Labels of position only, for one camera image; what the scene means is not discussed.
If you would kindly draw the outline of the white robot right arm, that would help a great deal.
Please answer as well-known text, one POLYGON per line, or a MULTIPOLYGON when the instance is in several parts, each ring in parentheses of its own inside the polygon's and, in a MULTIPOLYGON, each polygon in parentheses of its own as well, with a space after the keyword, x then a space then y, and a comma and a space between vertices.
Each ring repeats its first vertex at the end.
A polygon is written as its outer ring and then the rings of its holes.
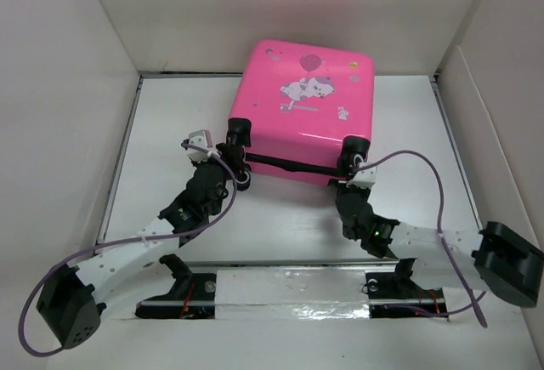
POLYGON ((514 230, 490 221, 479 231, 442 231, 376 214, 368 202, 374 179, 337 182, 336 209, 343 235, 368 254, 398 260, 397 293, 468 287, 534 308, 543 277, 543 252, 514 230))

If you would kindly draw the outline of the pink hard-shell suitcase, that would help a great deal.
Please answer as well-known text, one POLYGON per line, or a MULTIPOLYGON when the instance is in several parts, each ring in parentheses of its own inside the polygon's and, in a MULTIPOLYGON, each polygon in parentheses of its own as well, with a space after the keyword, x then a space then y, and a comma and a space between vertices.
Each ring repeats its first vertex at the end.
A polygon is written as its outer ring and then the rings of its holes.
POLYGON ((371 146, 374 85, 375 65, 366 54, 257 42, 224 142, 245 148, 246 189, 255 174, 317 185, 354 175, 371 146))

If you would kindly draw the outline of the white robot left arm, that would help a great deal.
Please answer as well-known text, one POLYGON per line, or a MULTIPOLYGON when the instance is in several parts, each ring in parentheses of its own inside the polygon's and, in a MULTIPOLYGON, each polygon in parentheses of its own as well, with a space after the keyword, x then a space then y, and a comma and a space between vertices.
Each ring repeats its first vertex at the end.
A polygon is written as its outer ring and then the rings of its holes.
POLYGON ((213 149, 185 140, 195 172, 182 192, 137 235, 82 250, 55 265, 42 279, 37 311, 63 350, 82 344, 97 330, 110 294, 148 264, 174 253, 217 224, 247 188, 245 150, 213 149))

